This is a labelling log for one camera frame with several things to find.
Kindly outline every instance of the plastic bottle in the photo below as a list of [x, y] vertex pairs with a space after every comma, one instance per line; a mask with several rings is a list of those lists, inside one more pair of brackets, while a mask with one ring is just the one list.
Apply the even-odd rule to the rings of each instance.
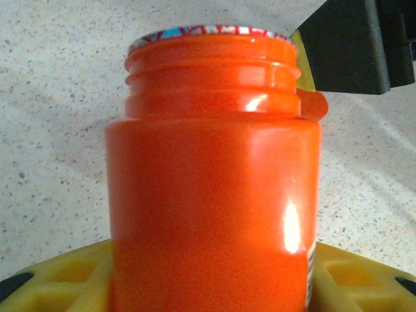
[[306, 311], [320, 125], [296, 48], [195, 26], [136, 41], [106, 128], [116, 312]]

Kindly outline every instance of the granite countertop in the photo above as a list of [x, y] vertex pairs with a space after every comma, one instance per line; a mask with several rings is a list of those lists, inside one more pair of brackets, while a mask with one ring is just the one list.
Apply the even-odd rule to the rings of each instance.
[[[109, 237], [103, 130], [124, 57], [175, 25], [291, 34], [323, 0], [0, 0], [0, 279]], [[416, 274], [416, 87], [328, 94], [318, 239]]]

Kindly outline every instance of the patterned cap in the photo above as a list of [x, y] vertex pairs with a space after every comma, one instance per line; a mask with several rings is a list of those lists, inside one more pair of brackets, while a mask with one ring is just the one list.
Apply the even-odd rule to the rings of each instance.
[[230, 26], [230, 25], [195, 25], [187, 27], [175, 27], [167, 29], [165, 31], [154, 32], [142, 38], [134, 41], [130, 47], [128, 53], [132, 53], [138, 47], [142, 47], [154, 41], [175, 38], [180, 36], [192, 36], [201, 34], [241, 34], [241, 35], [256, 35], [270, 38], [277, 38], [280, 40], [290, 40], [282, 34], [272, 31], [266, 31], [255, 27], [245, 26]]

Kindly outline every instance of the black object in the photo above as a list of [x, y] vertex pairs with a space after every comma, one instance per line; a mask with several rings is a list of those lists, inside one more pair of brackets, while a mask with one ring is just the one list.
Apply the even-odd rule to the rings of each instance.
[[0, 304], [27, 281], [29, 281], [33, 276], [33, 273], [24, 272], [0, 281]]
[[397, 280], [399, 284], [401, 284], [401, 286], [403, 286], [409, 292], [411, 292], [412, 294], [416, 296], [416, 282], [411, 281], [407, 278], [400, 278], [400, 277], [396, 277], [395, 280]]
[[415, 0], [328, 0], [298, 29], [317, 91], [383, 94], [415, 82]]

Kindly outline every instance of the yellow edge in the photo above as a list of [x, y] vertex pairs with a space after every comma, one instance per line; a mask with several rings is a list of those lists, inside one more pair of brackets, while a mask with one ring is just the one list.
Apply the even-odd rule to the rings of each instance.
[[307, 60], [306, 50], [300, 35], [299, 29], [297, 29], [291, 36], [290, 39], [293, 41], [295, 46], [298, 48], [298, 60], [297, 66], [302, 72], [302, 75], [297, 81], [296, 87], [305, 91], [316, 91], [315, 83], [313, 82], [312, 71]]
[[[395, 277], [416, 277], [317, 243], [309, 312], [416, 312], [416, 297]], [[26, 268], [34, 277], [0, 312], [111, 312], [112, 246], [107, 240]]]

